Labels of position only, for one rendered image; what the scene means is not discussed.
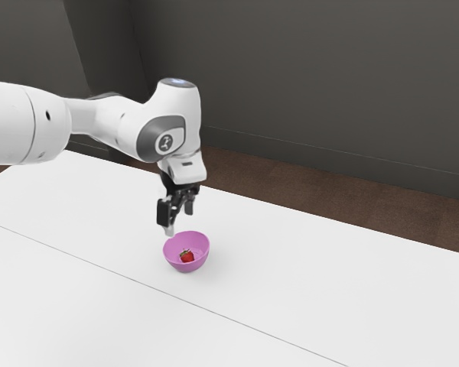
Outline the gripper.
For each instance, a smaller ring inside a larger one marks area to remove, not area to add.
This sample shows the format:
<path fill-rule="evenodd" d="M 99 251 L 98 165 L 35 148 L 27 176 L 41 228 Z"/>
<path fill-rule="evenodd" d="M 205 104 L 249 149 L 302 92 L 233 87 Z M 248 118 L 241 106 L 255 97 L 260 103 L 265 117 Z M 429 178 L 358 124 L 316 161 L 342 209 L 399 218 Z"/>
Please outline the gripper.
<path fill-rule="evenodd" d="M 174 222 L 179 213 L 179 208 L 174 200 L 185 200 L 184 212 L 187 215 L 193 215 L 194 201 L 200 192 L 200 184 L 176 184 L 165 172 L 160 173 L 160 178 L 167 191 L 167 197 L 157 202 L 157 224 L 163 228 L 166 236 L 174 236 Z"/>

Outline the pink bowl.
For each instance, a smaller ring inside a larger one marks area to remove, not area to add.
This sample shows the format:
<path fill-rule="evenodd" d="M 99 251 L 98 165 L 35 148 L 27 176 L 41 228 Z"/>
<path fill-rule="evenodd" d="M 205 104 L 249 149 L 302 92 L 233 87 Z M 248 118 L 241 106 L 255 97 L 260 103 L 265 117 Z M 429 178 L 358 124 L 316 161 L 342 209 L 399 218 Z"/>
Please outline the pink bowl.
<path fill-rule="evenodd" d="M 201 232 L 184 231 L 168 239 L 163 246 L 165 260 L 177 271 L 188 273 L 201 268 L 206 262 L 210 252 L 210 241 Z M 190 252 L 192 261 L 183 261 L 185 255 Z"/>

